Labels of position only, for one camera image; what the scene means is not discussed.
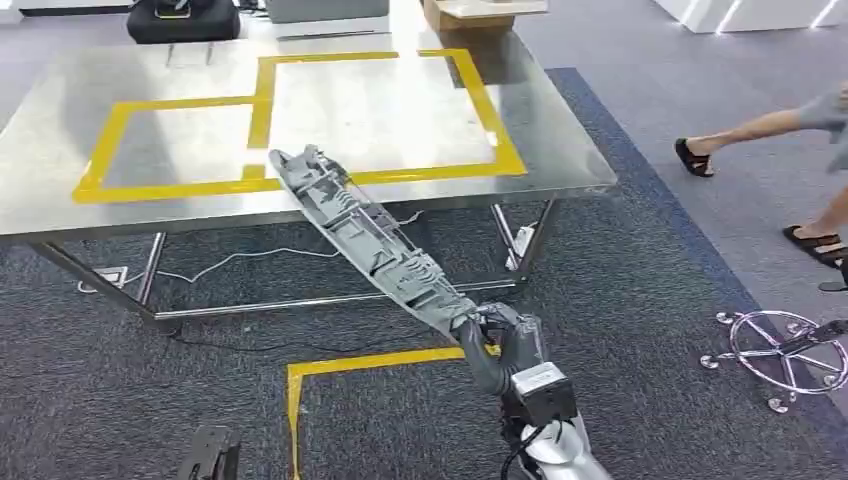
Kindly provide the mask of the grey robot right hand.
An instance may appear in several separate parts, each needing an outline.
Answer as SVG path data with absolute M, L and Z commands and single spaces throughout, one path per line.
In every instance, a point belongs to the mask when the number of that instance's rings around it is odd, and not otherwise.
M 499 357 L 486 349 L 484 330 L 489 327 L 501 331 Z M 501 302 L 484 304 L 454 319 L 451 334 L 463 349 L 475 382 L 490 395 L 510 394 L 513 374 L 546 361 L 541 320 Z

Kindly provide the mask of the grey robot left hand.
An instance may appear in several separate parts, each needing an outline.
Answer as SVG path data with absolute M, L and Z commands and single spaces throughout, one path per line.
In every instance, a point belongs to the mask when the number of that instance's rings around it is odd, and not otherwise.
M 179 480 L 236 480 L 240 435 L 225 426 L 203 425 L 194 433 L 191 451 L 181 464 Z

